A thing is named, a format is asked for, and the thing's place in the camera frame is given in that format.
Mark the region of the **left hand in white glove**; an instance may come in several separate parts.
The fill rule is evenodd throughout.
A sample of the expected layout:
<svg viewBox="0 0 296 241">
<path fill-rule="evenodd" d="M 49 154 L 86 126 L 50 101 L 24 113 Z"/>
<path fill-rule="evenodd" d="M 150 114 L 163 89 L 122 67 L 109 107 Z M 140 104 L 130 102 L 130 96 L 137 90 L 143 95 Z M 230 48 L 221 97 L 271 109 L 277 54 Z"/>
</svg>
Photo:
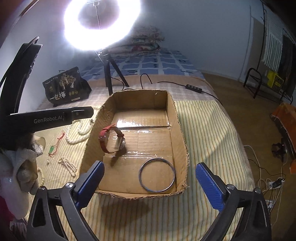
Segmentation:
<svg viewBox="0 0 296 241">
<path fill-rule="evenodd" d="M 39 188 L 37 157 L 43 155 L 44 137 L 22 138 L 15 150 L 1 148 L 1 198 L 15 219 L 22 219 L 29 210 L 29 195 Z"/>
</svg>

